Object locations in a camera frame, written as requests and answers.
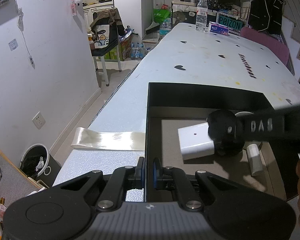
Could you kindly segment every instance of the black trash bag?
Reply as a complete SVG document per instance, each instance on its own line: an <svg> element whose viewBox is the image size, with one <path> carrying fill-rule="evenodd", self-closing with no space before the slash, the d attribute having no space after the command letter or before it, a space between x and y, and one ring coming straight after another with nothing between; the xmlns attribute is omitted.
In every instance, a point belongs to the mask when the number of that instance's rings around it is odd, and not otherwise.
<svg viewBox="0 0 300 240"><path fill-rule="evenodd" d="M47 161L47 151L45 147L41 145L34 146L31 148L24 157L23 161L21 162L21 171L23 171L28 177L31 177L32 179L36 179L38 176L38 173L42 170L39 169L38 171L35 171L36 166L38 165L40 161L40 157L43 158L44 163Z"/></svg>

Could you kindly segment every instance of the white table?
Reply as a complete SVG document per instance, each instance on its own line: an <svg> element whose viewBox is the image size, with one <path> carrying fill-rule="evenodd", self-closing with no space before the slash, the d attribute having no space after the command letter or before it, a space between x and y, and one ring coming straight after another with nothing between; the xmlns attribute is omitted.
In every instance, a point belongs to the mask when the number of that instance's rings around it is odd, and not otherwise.
<svg viewBox="0 0 300 240"><path fill-rule="evenodd" d="M245 56L256 78L249 76L239 54ZM176 69L176 65L186 70ZM149 82L205 84L262 92L274 108L290 106L288 101L294 105L300 103L299 83L268 48L234 34L201 33L195 30L195 25L180 23L141 61L89 129L145 132ZM136 166L139 156L144 156L144 152L73 150L54 185L92 170L111 174L118 167ZM142 201L143 191L128 192L127 200Z"/></svg>

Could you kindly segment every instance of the green bag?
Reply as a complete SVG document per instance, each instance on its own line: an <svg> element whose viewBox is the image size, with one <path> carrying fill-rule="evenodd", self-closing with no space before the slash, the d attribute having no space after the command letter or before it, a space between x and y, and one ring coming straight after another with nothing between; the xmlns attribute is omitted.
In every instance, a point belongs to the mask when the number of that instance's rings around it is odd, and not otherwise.
<svg viewBox="0 0 300 240"><path fill-rule="evenodd" d="M154 21L156 23L163 23L163 21L167 18L170 18L171 12L169 10L164 9L154 9L153 10Z"/></svg>

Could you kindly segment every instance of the baseboard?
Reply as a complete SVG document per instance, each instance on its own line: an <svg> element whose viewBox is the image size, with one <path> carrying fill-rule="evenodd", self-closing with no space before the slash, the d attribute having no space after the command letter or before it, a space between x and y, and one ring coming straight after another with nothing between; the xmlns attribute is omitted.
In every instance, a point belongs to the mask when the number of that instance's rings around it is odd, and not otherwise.
<svg viewBox="0 0 300 240"><path fill-rule="evenodd" d="M74 115L74 117L71 119L71 121L67 124L67 126L64 128L64 130L60 133L56 141L51 146L49 152L52 156L54 156L57 151L59 150L60 146L64 142L64 140L67 138L67 136L70 134L72 129L75 127L75 125L79 122L81 117L87 112L89 107L93 104L94 101L101 95L101 88L98 88L96 92L83 104L83 106L79 109L79 111Z"/></svg>

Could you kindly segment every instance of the pink chair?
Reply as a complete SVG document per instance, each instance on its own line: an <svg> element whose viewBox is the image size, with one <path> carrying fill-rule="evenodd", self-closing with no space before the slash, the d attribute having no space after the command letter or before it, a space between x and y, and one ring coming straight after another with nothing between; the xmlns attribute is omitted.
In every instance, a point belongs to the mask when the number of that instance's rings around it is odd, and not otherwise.
<svg viewBox="0 0 300 240"><path fill-rule="evenodd" d="M275 38L257 32L256 30L248 27L243 27L241 29L240 36L266 46L281 60L284 65L287 65L289 58L289 48L281 42L277 41Z"/></svg>

